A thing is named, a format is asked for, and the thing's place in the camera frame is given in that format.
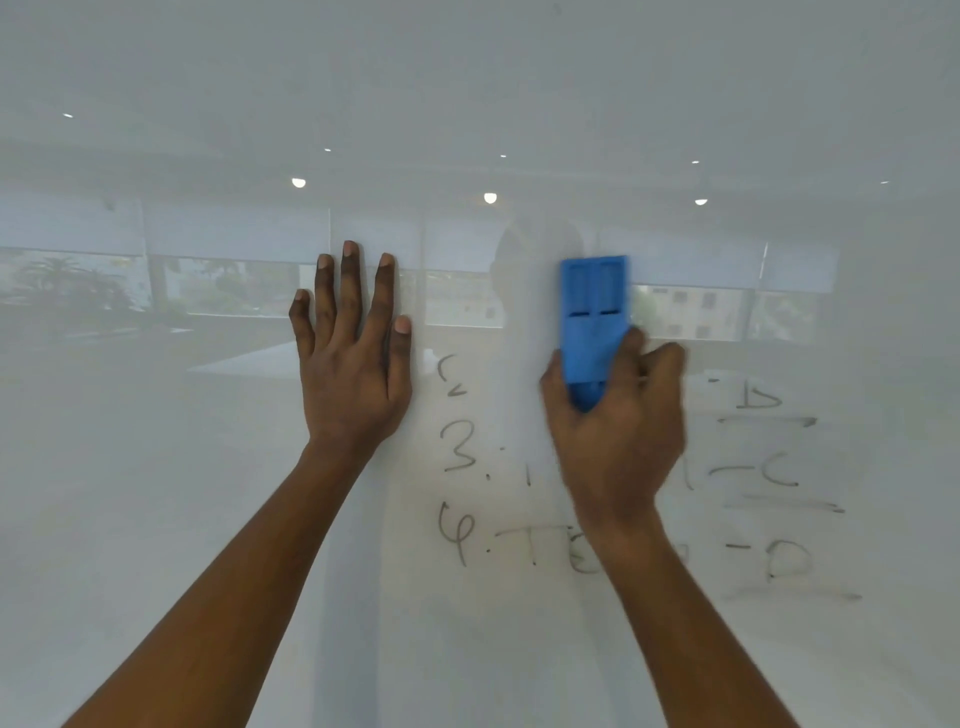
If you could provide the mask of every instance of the hand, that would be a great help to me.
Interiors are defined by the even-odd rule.
[[[307,291],[297,291],[290,306],[310,432],[308,447],[359,458],[365,464],[394,433],[410,403],[411,324],[406,316],[393,322],[396,262],[392,255],[380,258],[370,313],[359,337],[363,303],[357,244],[344,243],[339,308],[333,295],[333,267],[332,256],[318,258],[315,326],[310,323]]]
[[[648,354],[631,328],[611,364],[606,391],[588,413],[570,403],[560,352],[540,380],[547,424],[580,525],[597,555],[660,530],[654,496],[686,447],[681,378],[685,352]]]

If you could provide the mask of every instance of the blue eraser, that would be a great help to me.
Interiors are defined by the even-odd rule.
[[[578,409],[603,397],[611,360],[630,327],[629,263],[625,255],[564,260],[561,350],[564,381]]]

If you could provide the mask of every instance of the white surface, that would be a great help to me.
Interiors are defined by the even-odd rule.
[[[690,349],[671,538],[801,724],[955,725],[958,13],[8,4],[0,723],[62,721],[293,465],[282,317],[353,237],[417,393],[252,725],[662,725],[537,397],[556,263],[601,254]]]

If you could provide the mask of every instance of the left hand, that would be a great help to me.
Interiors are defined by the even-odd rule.
[[[308,291],[297,291],[290,306],[310,432],[308,447],[366,463],[396,431],[410,403],[411,323],[406,316],[393,320],[396,260],[392,255],[380,258],[370,312],[359,336],[363,303],[356,243],[344,243],[339,305],[333,294],[333,268],[332,256],[318,258],[315,326],[310,323]]]

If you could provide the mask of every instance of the forearm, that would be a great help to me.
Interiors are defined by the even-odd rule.
[[[67,728],[243,726],[362,461],[308,448]]]
[[[656,514],[631,541],[606,549],[601,558],[670,727],[796,728],[687,572]]]

